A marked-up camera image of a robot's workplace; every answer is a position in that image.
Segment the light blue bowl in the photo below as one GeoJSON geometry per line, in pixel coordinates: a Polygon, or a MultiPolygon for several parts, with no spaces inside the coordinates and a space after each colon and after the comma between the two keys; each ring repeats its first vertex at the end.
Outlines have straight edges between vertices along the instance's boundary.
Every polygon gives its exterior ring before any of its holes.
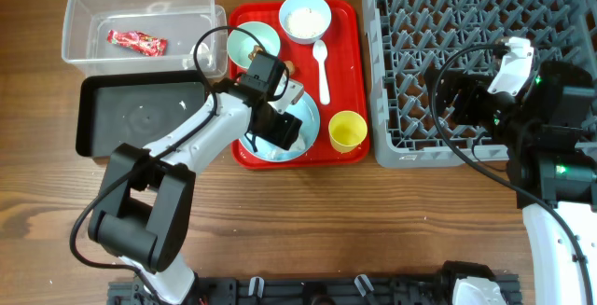
{"type": "Polygon", "coordinates": [[[310,45],[323,37],[331,24],[332,13],[325,0],[285,0],[278,19],[290,40],[310,45]]]}

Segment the brown food scrap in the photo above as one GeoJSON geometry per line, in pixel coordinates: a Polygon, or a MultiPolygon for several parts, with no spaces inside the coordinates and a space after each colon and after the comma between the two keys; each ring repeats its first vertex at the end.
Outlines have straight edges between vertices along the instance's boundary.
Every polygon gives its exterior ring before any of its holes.
{"type": "Polygon", "coordinates": [[[261,51],[263,51],[263,48],[259,45],[255,45],[253,50],[248,54],[248,59],[250,61],[254,60],[257,54],[261,51]]]}

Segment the red snack wrapper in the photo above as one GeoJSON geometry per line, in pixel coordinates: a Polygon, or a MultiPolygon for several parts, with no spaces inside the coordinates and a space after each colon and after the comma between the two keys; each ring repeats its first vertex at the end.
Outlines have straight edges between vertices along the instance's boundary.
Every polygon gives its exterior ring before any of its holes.
{"type": "Polygon", "coordinates": [[[168,46],[167,39],[147,35],[140,31],[110,30],[106,41],[149,57],[163,56],[168,46]]]}

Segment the light blue plate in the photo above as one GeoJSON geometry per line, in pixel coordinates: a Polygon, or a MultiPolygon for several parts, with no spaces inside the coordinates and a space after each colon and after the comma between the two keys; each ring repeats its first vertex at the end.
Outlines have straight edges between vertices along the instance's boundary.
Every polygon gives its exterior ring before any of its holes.
{"type": "Polygon", "coordinates": [[[319,133],[321,120],[317,105],[308,93],[304,93],[296,104],[287,107],[286,112],[302,121],[298,139],[289,150],[281,149],[258,137],[255,152],[251,145],[251,134],[242,137],[239,143],[249,154],[267,162],[288,162],[302,156],[313,146],[319,133]]]}

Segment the green bowl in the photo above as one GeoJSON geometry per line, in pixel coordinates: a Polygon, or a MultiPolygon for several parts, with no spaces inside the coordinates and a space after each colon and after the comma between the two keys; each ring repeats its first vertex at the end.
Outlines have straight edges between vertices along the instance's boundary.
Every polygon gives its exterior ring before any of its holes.
{"type": "MultiPolygon", "coordinates": [[[[265,47],[269,54],[277,56],[281,48],[281,40],[278,33],[267,23],[260,21],[249,21],[239,25],[254,35],[265,47]]],[[[251,60],[249,55],[254,51],[257,41],[244,32],[233,30],[227,41],[229,58],[240,68],[246,70],[251,60]]]]}

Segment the yellow plastic cup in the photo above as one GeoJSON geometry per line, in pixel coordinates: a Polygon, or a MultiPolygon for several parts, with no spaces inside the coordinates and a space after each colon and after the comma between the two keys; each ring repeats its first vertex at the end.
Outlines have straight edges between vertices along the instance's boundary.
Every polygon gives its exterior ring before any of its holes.
{"type": "Polygon", "coordinates": [[[366,120],[354,111],[340,111],[328,124],[332,147],[340,153],[348,153],[360,146],[368,135],[366,120]]]}

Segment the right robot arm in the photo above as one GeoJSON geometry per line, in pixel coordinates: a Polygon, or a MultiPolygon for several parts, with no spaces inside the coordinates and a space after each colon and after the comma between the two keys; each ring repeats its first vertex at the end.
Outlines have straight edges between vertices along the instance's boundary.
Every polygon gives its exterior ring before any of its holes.
{"type": "Polygon", "coordinates": [[[505,178],[478,165],[457,146],[456,156],[508,187],[529,236],[539,304],[596,301],[596,161],[577,148],[596,89],[591,74],[569,62],[543,61],[523,38],[462,49],[423,78],[436,127],[448,106],[452,118],[479,126],[506,147],[505,178]],[[481,49],[498,54],[494,77],[452,70],[481,49]]]}

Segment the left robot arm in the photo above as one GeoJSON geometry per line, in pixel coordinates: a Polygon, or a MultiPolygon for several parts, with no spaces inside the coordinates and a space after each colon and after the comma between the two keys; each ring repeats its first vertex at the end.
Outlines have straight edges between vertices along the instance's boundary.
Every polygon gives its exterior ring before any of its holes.
{"type": "Polygon", "coordinates": [[[211,85],[197,73],[207,95],[201,108],[160,140],[144,148],[122,144],[111,154],[98,195],[76,219],[69,237],[80,263],[110,270],[77,249],[77,234],[119,258],[147,298],[158,304],[203,304],[199,277],[180,250],[187,236],[195,180],[233,141],[246,134],[288,149],[299,137],[300,119],[286,108],[302,96],[289,66],[259,48],[247,71],[211,85]]]}

